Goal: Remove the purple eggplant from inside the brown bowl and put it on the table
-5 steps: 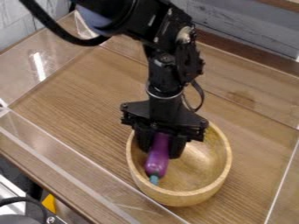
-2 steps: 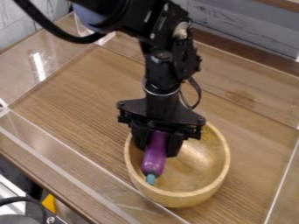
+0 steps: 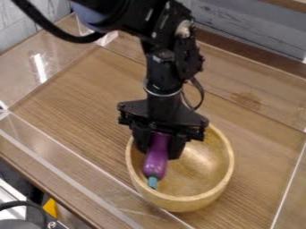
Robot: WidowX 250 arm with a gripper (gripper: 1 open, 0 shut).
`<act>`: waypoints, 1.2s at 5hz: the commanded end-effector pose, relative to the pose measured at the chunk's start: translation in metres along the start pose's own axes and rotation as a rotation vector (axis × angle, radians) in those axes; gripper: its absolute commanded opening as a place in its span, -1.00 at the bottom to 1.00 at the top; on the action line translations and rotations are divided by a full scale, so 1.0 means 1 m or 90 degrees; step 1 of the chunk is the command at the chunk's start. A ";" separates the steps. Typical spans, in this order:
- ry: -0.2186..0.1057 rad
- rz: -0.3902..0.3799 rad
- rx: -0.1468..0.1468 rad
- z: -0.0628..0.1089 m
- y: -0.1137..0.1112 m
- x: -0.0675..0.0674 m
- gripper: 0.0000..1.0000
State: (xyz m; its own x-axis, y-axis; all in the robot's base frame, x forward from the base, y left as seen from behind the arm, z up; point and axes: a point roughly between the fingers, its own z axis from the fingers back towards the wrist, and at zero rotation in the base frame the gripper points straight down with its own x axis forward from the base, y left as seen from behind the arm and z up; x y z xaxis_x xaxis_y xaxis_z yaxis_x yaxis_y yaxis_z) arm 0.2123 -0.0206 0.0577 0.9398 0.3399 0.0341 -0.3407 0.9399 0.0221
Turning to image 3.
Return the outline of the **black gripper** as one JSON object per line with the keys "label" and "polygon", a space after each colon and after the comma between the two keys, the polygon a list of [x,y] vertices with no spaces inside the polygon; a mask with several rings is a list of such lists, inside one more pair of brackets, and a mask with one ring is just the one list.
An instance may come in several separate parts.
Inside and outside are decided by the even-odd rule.
{"label": "black gripper", "polygon": [[153,132],[173,136],[169,140],[168,159],[179,159],[187,141],[204,139],[209,121],[183,103],[180,89],[169,94],[149,90],[145,93],[145,99],[119,102],[119,123],[131,128],[141,153],[151,146]]}

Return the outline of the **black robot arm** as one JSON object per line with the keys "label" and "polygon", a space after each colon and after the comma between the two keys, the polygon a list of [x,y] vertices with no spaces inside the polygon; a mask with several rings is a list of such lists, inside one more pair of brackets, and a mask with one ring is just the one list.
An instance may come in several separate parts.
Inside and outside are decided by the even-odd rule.
{"label": "black robot arm", "polygon": [[70,0],[73,11],[92,31],[120,30],[137,37],[145,57],[143,89],[147,97],[117,104],[119,123],[131,128],[140,152],[153,144],[160,132],[169,136],[167,156],[177,159],[185,144],[204,140],[209,120],[196,113],[183,92],[203,71],[191,11],[176,0]]}

